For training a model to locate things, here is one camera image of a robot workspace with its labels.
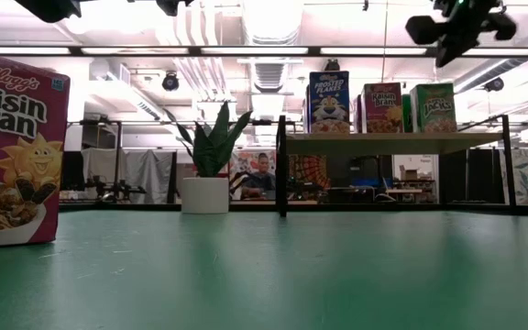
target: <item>kellogg's logo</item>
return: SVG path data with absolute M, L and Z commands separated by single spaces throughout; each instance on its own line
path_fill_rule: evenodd
M 28 89 L 36 90 L 40 85 L 36 78 L 26 79 L 12 75 L 9 68 L 0 68 L 0 83 L 4 83 L 8 90 L 16 92 L 25 92 Z
M 324 74 L 321 77 L 319 77 L 320 81 L 335 80 L 335 79 L 337 79 L 337 75 L 332 75 L 332 74 Z
M 425 102 L 424 106 L 425 117 L 433 113 L 445 113 L 454 110 L 454 104 L 447 101 L 445 98 L 432 98 Z

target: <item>desk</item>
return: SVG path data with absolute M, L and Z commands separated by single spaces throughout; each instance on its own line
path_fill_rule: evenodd
M 528 329 L 528 217 L 60 215 L 0 247 L 0 329 Z

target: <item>fluorescent light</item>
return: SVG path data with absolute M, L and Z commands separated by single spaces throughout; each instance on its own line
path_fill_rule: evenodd
M 528 56 L 528 49 L 475 48 L 466 51 L 463 56 Z
M 0 55 L 69 55 L 66 47 L 0 47 Z
M 309 50 L 306 47 L 203 47 L 201 53 L 212 54 L 232 54 L 232 55 L 304 55 Z
M 382 55 L 384 48 L 336 47 L 321 48 L 321 55 Z
M 154 122 L 141 121 L 141 122 L 123 122 L 122 125 L 123 126 L 161 126 L 163 124 L 159 121 L 154 121 Z
M 81 50 L 86 55 L 185 55 L 189 53 L 189 49 L 187 48 L 85 47 Z
M 239 64 L 303 64 L 303 60 L 299 59 L 237 59 Z
M 425 48 L 400 47 L 400 48 L 380 48 L 380 47 L 335 47 L 321 48 L 321 55 L 424 55 Z
M 415 47 L 400 47 L 400 48 L 386 48 L 387 55 L 424 55 L 427 52 L 425 48 Z

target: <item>cereal box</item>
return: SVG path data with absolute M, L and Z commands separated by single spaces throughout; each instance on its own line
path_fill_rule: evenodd
M 400 83 L 367 83 L 363 98 L 367 133 L 403 132 Z
M 349 133 L 349 72 L 311 72 L 309 131 Z
M 0 246 L 56 236 L 69 86 L 0 58 Z
M 419 84 L 411 91 L 416 132 L 456 132 L 456 106 L 452 83 Z

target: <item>ceiling duct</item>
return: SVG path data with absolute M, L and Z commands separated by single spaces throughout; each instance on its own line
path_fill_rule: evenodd
M 244 0 L 242 22 L 249 46 L 292 46 L 296 44 L 303 17 L 303 0 Z M 288 65 L 252 63 L 254 87 L 261 93 L 279 92 Z
M 490 60 L 478 67 L 479 73 L 470 72 L 456 80 L 456 94 L 481 86 L 500 75 L 528 62 L 528 59 Z

